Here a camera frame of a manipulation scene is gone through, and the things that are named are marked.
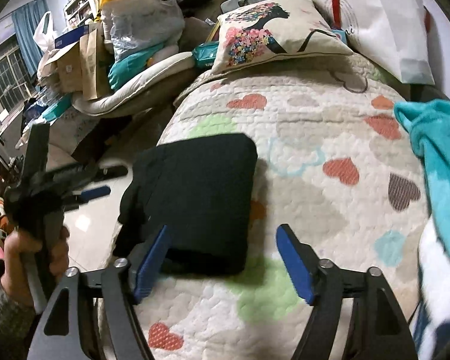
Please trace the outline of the left hand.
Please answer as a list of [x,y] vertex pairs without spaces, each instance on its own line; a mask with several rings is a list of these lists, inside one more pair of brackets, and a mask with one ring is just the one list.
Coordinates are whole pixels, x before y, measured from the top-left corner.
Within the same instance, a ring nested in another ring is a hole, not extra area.
[[[68,228],[63,226],[58,242],[49,252],[49,271],[56,281],[69,267],[69,236]],[[41,248],[41,242],[23,230],[13,230],[4,242],[4,274],[1,276],[1,285],[13,300],[23,306],[32,307],[33,300],[22,256],[37,253]]]

